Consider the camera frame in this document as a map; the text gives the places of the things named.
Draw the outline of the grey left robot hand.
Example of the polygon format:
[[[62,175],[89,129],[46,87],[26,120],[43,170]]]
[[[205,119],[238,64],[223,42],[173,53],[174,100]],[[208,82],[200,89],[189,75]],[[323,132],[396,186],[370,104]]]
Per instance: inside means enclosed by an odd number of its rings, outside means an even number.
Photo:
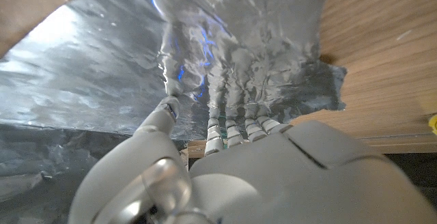
[[[180,112],[168,96],[78,188],[69,223],[435,223],[436,209],[387,157],[321,122],[216,119],[206,154],[186,168],[171,140]]]

